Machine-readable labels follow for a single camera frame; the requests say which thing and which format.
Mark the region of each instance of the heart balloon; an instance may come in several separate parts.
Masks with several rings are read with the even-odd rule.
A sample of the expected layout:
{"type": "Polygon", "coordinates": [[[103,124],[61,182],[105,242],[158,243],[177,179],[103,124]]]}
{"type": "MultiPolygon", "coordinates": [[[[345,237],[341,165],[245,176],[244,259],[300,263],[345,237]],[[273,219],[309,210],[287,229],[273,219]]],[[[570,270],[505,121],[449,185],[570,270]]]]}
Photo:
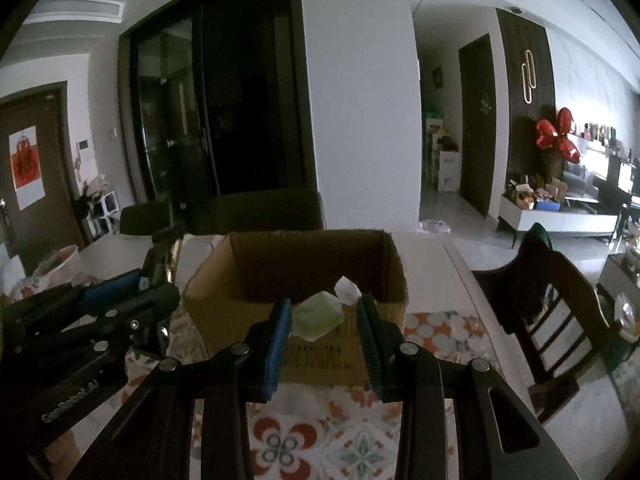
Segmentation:
{"type": "Polygon", "coordinates": [[[574,122],[574,117],[571,115],[569,108],[561,108],[558,112],[558,120],[556,121],[556,127],[558,133],[566,135],[571,131],[571,123],[574,122]]]}
{"type": "Polygon", "coordinates": [[[536,144],[539,148],[542,150],[548,150],[556,145],[558,134],[556,133],[556,129],[553,124],[546,119],[542,119],[538,121],[538,124],[536,124],[536,130],[538,131],[536,144]]]}
{"type": "Polygon", "coordinates": [[[566,137],[562,136],[560,137],[560,140],[558,140],[558,150],[562,153],[564,160],[568,160],[574,164],[578,164],[580,162],[580,152],[578,151],[578,148],[576,148],[575,144],[566,137]]]}

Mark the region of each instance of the floor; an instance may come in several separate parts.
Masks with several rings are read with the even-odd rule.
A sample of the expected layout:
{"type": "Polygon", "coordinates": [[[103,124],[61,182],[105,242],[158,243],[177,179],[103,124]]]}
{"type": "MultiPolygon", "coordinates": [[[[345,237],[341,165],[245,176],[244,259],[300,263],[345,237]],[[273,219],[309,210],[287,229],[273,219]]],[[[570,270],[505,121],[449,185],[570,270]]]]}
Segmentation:
{"type": "MultiPolygon", "coordinates": [[[[495,269],[516,254],[511,249],[512,233],[497,230],[497,221],[485,219],[457,193],[437,192],[429,185],[422,186],[420,219],[446,222],[458,251],[472,270],[495,269]]],[[[555,250],[561,251],[593,283],[596,283],[609,253],[601,238],[571,238],[552,235],[555,250]]],[[[575,339],[577,326],[571,324],[562,334],[569,341],[575,339]]],[[[522,369],[529,383],[533,383],[529,368],[514,336],[513,350],[522,359],[522,369]]],[[[562,351],[554,346],[549,352],[562,351]]],[[[616,391],[604,364],[597,360],[580,380],[580,392],[545,425],[562,452],[574,466],[582,480],[603,480],[620,460],[629,444],[630,436],[616,391]]]]}

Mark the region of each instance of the brown door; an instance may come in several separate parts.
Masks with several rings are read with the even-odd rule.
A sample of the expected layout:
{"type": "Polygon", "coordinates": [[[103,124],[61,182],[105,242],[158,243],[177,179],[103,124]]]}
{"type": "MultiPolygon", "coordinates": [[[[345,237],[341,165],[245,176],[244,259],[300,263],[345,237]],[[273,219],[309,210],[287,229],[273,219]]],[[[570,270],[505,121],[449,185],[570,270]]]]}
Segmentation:
{"type": "Polygon", "coordinates": [[[27,274],[49,251],[84,246],[60,146],[61,105],[58,90],[0,105],[2,231],[27,274]]]}
{"type": "Polygon", "coordinates": [[[483,215],[494,181],[495,77],[489,35],[459,50],[462,80],[460,195],[483,215]]]}

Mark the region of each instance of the white paper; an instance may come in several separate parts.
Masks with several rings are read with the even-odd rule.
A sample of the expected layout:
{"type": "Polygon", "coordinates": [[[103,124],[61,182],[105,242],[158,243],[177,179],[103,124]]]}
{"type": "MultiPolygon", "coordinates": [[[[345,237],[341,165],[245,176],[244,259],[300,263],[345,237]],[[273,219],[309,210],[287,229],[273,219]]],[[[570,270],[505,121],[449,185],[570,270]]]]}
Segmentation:
{"type": "Polygon", "coordinates": [[[11,156],[15,197],[18,201],[18,207],[23,210],[44,198],[44,184],[42,183],[42,168],[40,167],[38,154],[36,127],[30,126],[25,130],[11,134],[9,136],[9,153],[11,156]],[[26,170],[21,172],[18,170],[16,165],[18,160],[22,163],[20,168],[24,168],[27,165],[26,170]]]}

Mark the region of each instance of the bolt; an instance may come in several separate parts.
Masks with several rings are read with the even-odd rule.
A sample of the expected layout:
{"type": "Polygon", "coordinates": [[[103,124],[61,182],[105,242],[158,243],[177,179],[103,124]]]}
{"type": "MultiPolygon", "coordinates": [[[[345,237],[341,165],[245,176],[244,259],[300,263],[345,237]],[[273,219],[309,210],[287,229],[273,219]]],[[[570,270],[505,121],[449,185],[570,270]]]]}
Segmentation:
{"type": "Polygon", "coordinates": [[[244,355],[248,353],[250,349],[247,343],[233,343],[231,345],[231,353],[235,355],[244,355]]]}
{"type": "Polygon", "coordinates": [[[175,359],[163,359],[158,365],[163,372],[173,372],[178,367],[178,361],[175,359]]]}
{"type": "Polygon", "coordinates": [[[489,363],[485,360],[485,359],[473,359],[471,361],[471,367],[476,371],[476,372],[488,372],[489,368],[491,368],[489,366],[489,363]]]}
{"type": "Polygon", "coordinates": [[[418,353],[418,345],[410,341],[405,341],[400,345],[400,351],[404,355],[416,355],[418,353]]]}
{"type": "Polygon", "coordinates": [[[94,350],[96,352],[104,352],[108,347],[109,347],[109,343],[107,343],[106,341],[98,341],[94,345],[94,350]]]}

